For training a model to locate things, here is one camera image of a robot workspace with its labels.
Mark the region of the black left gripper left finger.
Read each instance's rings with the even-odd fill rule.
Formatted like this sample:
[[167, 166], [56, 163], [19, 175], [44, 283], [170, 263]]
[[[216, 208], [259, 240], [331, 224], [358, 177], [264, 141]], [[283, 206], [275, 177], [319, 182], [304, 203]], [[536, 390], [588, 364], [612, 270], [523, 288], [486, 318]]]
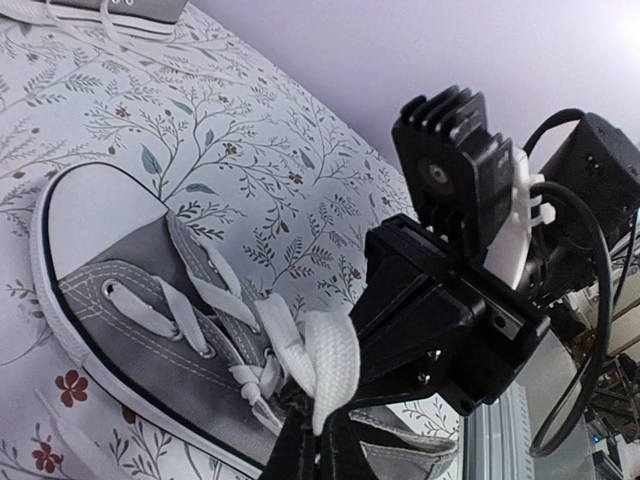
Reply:
[[316, 436], [312, 429], [313, 400], [296, 396], [271, 456], [259, 480], [312, 480], [316, 478]]

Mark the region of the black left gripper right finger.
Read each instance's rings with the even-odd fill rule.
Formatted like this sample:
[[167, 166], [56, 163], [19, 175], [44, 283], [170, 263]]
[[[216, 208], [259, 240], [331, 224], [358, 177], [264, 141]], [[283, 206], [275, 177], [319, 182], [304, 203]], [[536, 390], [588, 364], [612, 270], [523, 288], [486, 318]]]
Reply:
[[318, 478], [321, 480], [376, 480], [345, 409], [329, 416], [320, 436]]

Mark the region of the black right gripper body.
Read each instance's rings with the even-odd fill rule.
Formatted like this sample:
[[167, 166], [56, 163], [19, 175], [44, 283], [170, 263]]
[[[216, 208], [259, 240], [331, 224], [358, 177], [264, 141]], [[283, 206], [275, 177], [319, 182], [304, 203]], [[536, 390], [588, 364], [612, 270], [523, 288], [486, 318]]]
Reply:
[[356, 333], [439, 332], [435, 394], [462, 416], [494, 403], [548, 331], [549, 317], [523, 295], [404, 214], [369, 230], [364, 254]]

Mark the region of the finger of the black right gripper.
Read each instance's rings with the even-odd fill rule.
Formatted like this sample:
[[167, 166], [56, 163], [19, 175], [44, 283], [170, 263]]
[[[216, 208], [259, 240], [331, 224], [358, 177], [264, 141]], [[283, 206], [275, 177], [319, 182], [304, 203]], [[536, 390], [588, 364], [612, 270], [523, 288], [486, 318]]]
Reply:
[[441, 386], [441, 368], [433, 358], [441, 348], [439, 332], [359, 330], [357, 337], [360, 379], [349, 409], [428, 398]]

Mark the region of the grey sneaker with red sole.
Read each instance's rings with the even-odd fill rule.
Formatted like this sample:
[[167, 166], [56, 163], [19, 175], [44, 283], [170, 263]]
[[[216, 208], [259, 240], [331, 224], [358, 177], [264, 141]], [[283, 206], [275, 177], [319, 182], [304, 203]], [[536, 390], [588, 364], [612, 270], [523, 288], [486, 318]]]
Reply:
[[349, 409], [360, 349], [348, 315], [293, 315], [243, 283], [124, 170], [59, 172], [33, 213], [31, 265], [46, 320], [73, 363], [182, 441], [261, 475], [296, 396], [313, 400], [316, 467], [345, 409], [377, 479], [435, 479], [454, 440], [413, 432], [387, 407]]

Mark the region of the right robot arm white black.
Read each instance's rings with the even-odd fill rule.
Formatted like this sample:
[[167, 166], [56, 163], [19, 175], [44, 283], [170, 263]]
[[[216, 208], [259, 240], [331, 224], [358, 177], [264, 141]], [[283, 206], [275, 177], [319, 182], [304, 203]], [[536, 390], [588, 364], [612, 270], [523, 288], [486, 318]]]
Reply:
[[468, 415], [494, 402], [547, 334], [545, 302], [611, 285], [609, 249], [639, 205], [639, 152], [604, 118], [575, 127], [527, 190], [556, 211], [489, 250], [516, 206], [512, 142], [485, 113], [409, 105], [392, 129], [414, 217], [367, 233], [367, 286], [350, 317], [360, 344], [357, 407], [442, 396]]

